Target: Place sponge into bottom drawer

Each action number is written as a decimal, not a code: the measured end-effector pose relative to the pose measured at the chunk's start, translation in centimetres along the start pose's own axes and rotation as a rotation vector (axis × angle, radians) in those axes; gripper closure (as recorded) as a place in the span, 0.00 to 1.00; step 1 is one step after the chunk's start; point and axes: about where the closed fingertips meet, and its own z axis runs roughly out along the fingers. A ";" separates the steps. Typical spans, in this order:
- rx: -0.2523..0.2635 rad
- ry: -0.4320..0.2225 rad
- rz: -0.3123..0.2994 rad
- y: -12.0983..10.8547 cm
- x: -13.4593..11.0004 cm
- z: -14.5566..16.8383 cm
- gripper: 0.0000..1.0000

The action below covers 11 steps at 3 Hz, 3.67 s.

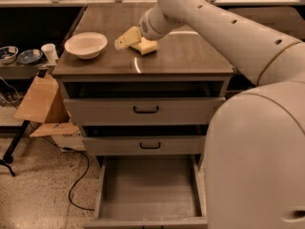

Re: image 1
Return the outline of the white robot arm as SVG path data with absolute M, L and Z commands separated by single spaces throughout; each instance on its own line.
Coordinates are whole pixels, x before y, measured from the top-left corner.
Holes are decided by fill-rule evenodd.
M 305 229 L 303 42 L 206 0 L 157 0 L 138 36 L 184 25 L 254 85 L 216 111 L 206 134 L 209 229 Z

